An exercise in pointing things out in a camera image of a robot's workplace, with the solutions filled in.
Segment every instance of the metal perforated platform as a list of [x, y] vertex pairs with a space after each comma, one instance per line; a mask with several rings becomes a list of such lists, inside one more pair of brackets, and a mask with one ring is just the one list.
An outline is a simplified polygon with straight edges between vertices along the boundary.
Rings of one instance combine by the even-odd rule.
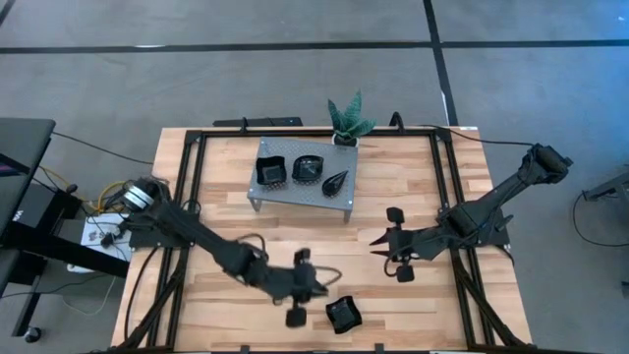
[[[291, 178], [293, 163], [298, 157], [308, 154], [323, 157], [323, 173], [316, 182], [299, 183]], [[274, 155], [284, 156], [286, 159], [288, 178], [280, 185], [261, 186], [257, 183], [257, 172], [254, 168], [247, 198], [256, 211], [260, 210], [261, 201], [268, 201], [339, 209], [345, 211], [345, 221], [349, 220], [354, 206], [357, 148], [282, 138], [260, 138], [257, 157]], [[326, 197], [321, 190], [323, 181], [345, 170], [349, 172], [341, 191], [333, 198]]]

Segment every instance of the potted plant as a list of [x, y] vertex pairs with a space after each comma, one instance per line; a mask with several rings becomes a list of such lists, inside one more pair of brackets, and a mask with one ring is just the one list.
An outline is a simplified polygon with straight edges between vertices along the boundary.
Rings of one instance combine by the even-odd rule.
[[358, 147], [360, 137], [375, 127], [375, 120], [363, 120], [361, 118], [362, 106], [363, 97], [360, 91], [356, 92], [345, 112], [340, 112], [334, 102], [327, 100], [327, 109], [330, 112], [332, 127], [334, 128], [333, 144]]

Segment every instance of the black cone-shaped object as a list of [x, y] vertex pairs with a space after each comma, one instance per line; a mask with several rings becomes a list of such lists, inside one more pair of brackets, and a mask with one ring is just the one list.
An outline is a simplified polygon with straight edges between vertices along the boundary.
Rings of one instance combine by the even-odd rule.
[[326, 197], [336, 196], [341, 188], [343, 188], [343, 183], [345, 183], [345, 176], [347, 176], [348, 172], [349, 171], [346, 170], [326, 179], [325, 182], [323, 182], [323, 186], [321, 187], [321, 189], [323, 190], [323, 194]]

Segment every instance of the gray floor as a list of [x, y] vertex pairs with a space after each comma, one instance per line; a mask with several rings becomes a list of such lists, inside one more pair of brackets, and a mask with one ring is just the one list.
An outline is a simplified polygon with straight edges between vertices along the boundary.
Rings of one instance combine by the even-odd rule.
[[[629, 38], [629, 5], [587, 0], [433, 0], [441, 40]], [[421, 0], [17, 0], [0, 46], [149, 45], [308, 40], [429, 40]], [[629, 167], [629, 48], [448, 49], [447, 70], [461, 125], [488, 139], [551, 144], [573, 158], [568, 178], [510, 202], [509, 226], [527, 319], [547, 348], [629, 352], [629, 251], [575, 234], [570, 209], [583, 189]], [[242, 116], [301, 116], [326, 125], [325, 101], [364, 94], [365, 115], [386, 123], [445, 124], [430, 49], [238, 53], [0, 56], [0, 116], [46, 117], [57, 131], [151, 159], [162, 127], [209, 126]], [[494, 181], [519, 165], [519, 147], [486, 146]], [[148, 168], [54, 139], [43, 165], [89, 197]], [[582, 204], [584, 233], [627, 242], [614, 200]], [[103, 286], [75, 298], [94, 309]], [[9, 291], [25, 291], [12, 287]], [[120, 296], [97, 317], [45, 296], [34, 323], [47, 336], [26, 345], [0, 324], [0, 353], [105, 348]], [[0, 301], [13, 319], [22, 299]]]

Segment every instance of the wooden table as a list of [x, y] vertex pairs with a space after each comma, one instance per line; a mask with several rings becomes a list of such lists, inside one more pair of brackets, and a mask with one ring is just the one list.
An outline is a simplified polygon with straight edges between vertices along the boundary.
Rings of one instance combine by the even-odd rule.
[[[164, 129], [157, 148], [153, 175], [168, 179], [171, 188], [177, 179], [185, 131]], [[476, 130], [464, 133], [479, 136]], [[329, 142], [329, 138], [304, 139]], [[492, 188], [483, 147], [456, 136], [453, 139], [466, 199], [476, 199]], [[390, 225], [386, 220], [387, 207], [404, 209], [406, 228], [434, 225], [440, 201], [427, 138], [361, 140], [354, 212], [348, 224], [343, 223], [342, 212], [311, 206], [267, 203], [260, 213], [255, 213], [246, 195], [258, 142], [259, 138], [208, 140], [199, 195], [201, 220], [228, 239], [250, 232], [261, 234], [267, 240], [272, 265], [291, 266], [293, 253], [308, 247], [312, 249], [314, 264], [335, 266], [344, 276], [330, 287], [328, 298], [307, 305], [305, 327], [290, 329], [284, 325], [288, 301], [281, 307], [273, 306], [262, 292], [246, 288], [221, 272], [210, 254], [193, 248], [177, 350], [239, 350], [243, 344], [251, 345], [252, 350], [373, 350], [375, 343], [383, 343], [387, 350], [466, 347], [447, 252], [432, 262], [415, 262], [416, 279], [404, 284], [385, 276], [384, 258], [370, 254], [376, 248], [369, 247], [369, 242]], [[440, 152], [453, 203], [443, 147]], [[195, 156], [194, 147], [186, 191], [190, 190]], [[127, 304], [148, 252], [141, 250], [133, 255], [113, 334], [114, 345], [123, 340]], [[493, 247], [478, 249], [478, 254], [489, 302], [517, 336], [530, 341], [511, 262]], [[161, 251], [158, 251], [141, 279], [130, 328], [139, 323], [153, 302], [160, 262]], [[331, 274], [319, 276], [325, 280]], [[336, 335], [324, 305], [344, 295], [354, 296], [363, 315], [363, 325]], [[158, 344], [165, 341], [170, 305], [165, 309]], [[477, 341], [482, 343], [478, 310], [475, 305], [471, 309]]]

